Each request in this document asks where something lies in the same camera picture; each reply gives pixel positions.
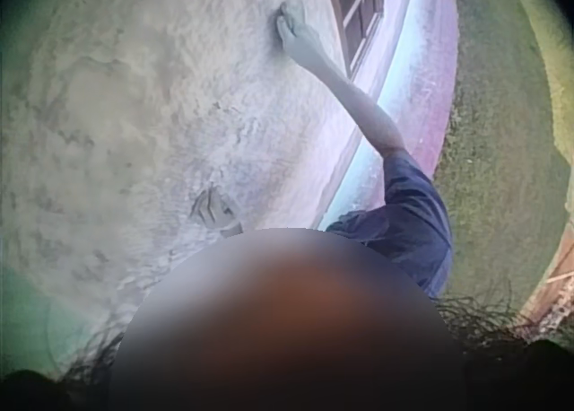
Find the person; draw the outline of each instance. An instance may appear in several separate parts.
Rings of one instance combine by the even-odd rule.
[[[438,296],[450,269],[452,238],[445,206],[431,181],[406,151],[388,115],[326,56],[318,35],[305,23],[302,8],[284,4],[277,26],[288,55],[333,92],[385,160],[386,206],[347,215],[329,231],[373,249],[381,267],[397,267],[427,295]],[[212,197],[207,194],[198,209],[210,211],[216,206],[202,216],[221,227],[224,222],[219,219],[233,215],[217,196]],[[230,223],[240,231],[235,220]],[[370,280],[359,285],[358,269],[317,268],[325,262],[326,258],[294,254],[275,260],[284,267],[277,276],[232,300],[229,313],[210,320],[201,335],[184,337],[168,347],[175,366],[160,378],[210,386],[206,390],[211,406],[193,409],[448,408],[442,400],[455,392],[437,386],[432,377],[422,384],[398,383],[401,389],[389,389],[408,360],[397,360],[398,356],[417,350],[409,348],[408,338],[404,343],[389,339],[400,327],[390,316],[396,309],[380,295],[384,287],[379,290],[378,283]],[[465,408],[545,407],[574,385],[574,356],[549,341],[530,343],[527,326],[513,322],[511,312],[483,308],[468,299],[435,299],[433,305],[462,356]],[[60,380],[35,372],[10,375],[2,384],[3,402],[9,403],[8,409],[109,409],[111,368],[121,342],[122,336],[102,341],[93,357],[79,360]],[[146,358],[164,351],[153,350]],[[195,357],[193,367],[187,365],[189,353]],[[314,371],[317,367],[323,371]],[[285,368],[300,369],[289,389],[275,383]],[[425,382],[433,389],[424,389]],[[226,400],[230,392],[233,400]],[[398,402],[391,402],[391,397]]]
[[[346,214],[326,231],[374,249],[430,297],[438,297],[452,264],[452,233],[439,193],[406,150],[393,119],[327,56],[317,32],[306,24],[302,2],[283,3],[277,29],[287,55],[331,91],[384,160],[386,204]],[[229,237],[243,230],[236,209],[210,188],[193,211],[206,227]]]

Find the dirt patch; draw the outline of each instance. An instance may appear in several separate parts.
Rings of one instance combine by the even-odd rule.
[[[520,308],[560,242],[570,167],[520,1],[457,4],[457,86],[435,175],[456,243],[448,293]]]

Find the sleeve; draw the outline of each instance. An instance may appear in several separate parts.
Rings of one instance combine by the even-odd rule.
[[[447,208],[416,160],[407,151],[400,151],[385,159],[384,169],[388,208],[414,215],[452,247]]]

